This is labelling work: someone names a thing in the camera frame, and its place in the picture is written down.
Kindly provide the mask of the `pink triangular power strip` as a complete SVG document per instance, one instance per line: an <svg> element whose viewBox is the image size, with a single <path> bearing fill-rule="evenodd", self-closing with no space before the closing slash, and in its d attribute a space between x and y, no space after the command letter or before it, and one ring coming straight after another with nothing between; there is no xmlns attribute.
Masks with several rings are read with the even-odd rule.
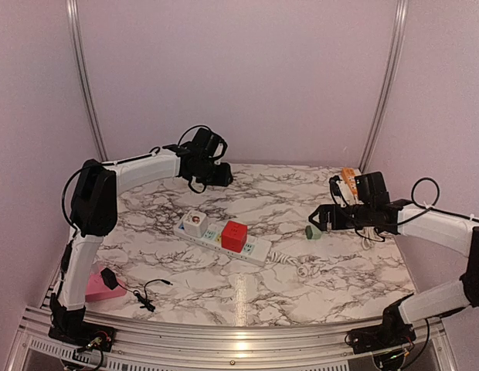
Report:
<svg viewBox="0 0 479 371"><path fill-rule="evenodd" d="M100 274L91 274L87 285L85 299L86 302L91 303L123 297L125 294L126 291L120 286L117 286L115 289L110 289L106 286Z"/></svg>

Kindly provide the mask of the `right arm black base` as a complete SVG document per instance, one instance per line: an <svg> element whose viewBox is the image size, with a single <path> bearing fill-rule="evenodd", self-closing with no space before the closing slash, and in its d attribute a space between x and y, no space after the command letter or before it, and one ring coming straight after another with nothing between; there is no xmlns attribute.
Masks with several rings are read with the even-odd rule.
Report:
<svg viewBox="0 0 479 371"><path fill-rule="evenodd" d="M416 340L416 333L411 324L406 324L399 313L399 305L410 295L393 302L382 312L382 322L347 332L346 345L354 354L374 352L398 345L411 344Z"/></svg>

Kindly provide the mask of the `green plug adapter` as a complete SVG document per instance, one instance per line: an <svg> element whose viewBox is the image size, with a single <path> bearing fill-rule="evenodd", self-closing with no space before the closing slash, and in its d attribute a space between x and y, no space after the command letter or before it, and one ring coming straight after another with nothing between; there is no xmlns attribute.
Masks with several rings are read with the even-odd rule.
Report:
<svg viewBox="0 0 479 371"><path fill-rule="evenodd" d="M307 225L304 229L305 236L308 240L320 240L322 232L313 225Z"/></svg>

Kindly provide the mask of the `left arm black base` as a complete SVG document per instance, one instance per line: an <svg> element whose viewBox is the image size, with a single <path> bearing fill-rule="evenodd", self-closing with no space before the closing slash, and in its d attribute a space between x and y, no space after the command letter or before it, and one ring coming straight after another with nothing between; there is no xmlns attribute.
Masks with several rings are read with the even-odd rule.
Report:
<svg viewBox="0 0 479 371"><path fill-rule="evenodd" d="M113 327L85 322L85 308L69 311L59 303L55 295L49 300L49 308L51 327L48 336L51 339L84 347L94 339L101 338L99 347L102 351L111 351L115 336Z"/></svg>

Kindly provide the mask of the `black power adapter with cable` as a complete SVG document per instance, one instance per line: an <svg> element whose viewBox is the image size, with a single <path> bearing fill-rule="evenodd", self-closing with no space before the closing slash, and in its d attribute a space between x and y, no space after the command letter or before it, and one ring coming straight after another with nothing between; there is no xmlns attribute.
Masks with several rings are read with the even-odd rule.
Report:
<svg viewBox="0 0 479 371"><path fill-rule="evenodd" d="M148 286L155 283L162 283L168 286L173 285L173 283L168 280L157 278L157 279L153 279L146 282L143 286L143 292L140 292L138 289L130 289L124 286L123 284L121 284L119 280L117 279L116 274L109 268L104 268L100 272L100 276L102 277L103 283L106 287L108 287L111 290L115 290L116 288L121 288L124 291L131 293L133 296L136 297L138 302L141 304L141 308L144 308L148 310L149 312L154 312L155 306L152 304L153 300L150 299L148 296L148 290L147 290Z"/></svg>

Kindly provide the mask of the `orange power strip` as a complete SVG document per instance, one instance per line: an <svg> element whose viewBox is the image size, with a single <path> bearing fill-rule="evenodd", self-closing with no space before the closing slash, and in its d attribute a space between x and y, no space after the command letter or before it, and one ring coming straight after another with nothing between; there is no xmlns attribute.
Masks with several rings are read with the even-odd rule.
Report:
<svg viewBox="0 0 479 371"><path fill-rule="evenodd" d="M361 175L361 172L357 168L345 167L341 171L342 179L344 180L345 184L347 185L347 187L349 188L353 196L358 195L355 178L360 175Z"/></svg>

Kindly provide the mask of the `red cube socket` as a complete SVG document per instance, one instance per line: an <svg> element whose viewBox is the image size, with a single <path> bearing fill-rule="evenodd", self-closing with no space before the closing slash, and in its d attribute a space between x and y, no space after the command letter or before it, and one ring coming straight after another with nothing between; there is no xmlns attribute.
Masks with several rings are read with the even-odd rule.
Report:
<svg viewBox="0 0 479 371"><path fill-rule="evenodd" d="M241 253L246 244L247 234L247 225L229 221L221 233L222 248L235 253Z"/></svg>

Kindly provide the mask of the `white multicolour power strip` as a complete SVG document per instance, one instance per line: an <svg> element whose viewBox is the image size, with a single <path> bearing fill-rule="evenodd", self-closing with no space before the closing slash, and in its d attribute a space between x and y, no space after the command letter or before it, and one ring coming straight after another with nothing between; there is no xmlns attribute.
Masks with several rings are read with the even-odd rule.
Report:
<svg viewBox="0 0 479 371"><path fill-rule="evenodd" d="M223 231L225 225L225 223L210 223L208 229L201 237L188 235L185 232L182 221L178 222L173 227L173 231L177 237L194 243L200 247L205 247L210 250L214 250L217 253L225 254L231 258L234 257L236 259L244 260L248 263L262 267L267 261L267 256L271 250L272 243L268 240L248 234L246 237L246 243L241 252L237 253L227 250L223 248L221 244L221 232Z"/></svg>

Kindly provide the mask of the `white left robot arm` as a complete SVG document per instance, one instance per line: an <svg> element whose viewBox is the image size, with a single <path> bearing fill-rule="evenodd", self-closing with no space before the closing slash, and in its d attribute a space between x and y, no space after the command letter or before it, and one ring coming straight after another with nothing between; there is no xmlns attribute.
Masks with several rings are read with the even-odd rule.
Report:
<svg viewBox="0 0 479 371"><path fill-rule="evenodd" d="M227 187L233 181L230 165L222 158L226 140L205 125L194 126L190 141L156 147L148 153L115 160L85 161L68 179L76 184L70 202L62 201L72 236L50 305L52 311L82 312L91 265L103 240L117 224L117 197L149 182L182 178L196 184Z"/></svg>

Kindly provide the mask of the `white cube adapter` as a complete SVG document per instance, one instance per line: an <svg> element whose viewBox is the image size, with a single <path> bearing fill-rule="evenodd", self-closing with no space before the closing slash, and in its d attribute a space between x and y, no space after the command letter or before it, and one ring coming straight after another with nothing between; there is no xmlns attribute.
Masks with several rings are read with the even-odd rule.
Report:
<svg viewBox="0 0 479 371"><path fill-rule="evenodd" d="M201 238L208 229L208 216L198 210L190 210L185 214L182 225L187 235Z"/></svg>

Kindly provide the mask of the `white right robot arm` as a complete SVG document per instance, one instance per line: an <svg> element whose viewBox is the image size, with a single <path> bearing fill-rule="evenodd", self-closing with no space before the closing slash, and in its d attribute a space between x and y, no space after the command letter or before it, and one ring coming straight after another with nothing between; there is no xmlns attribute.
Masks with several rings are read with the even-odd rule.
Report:
<svg viewBox="0 0 479 371"><path fill-rule="evenodd" d="M318 206L309 222L321 231L371 227L394 236L419 288L384 309L375 329L380 345L393 345L405 325L479 308L479 216L440 209L436 200L392 200L381 172L355 177L358 201L351 204L339 181L329 180L332 201Z"/></svg>

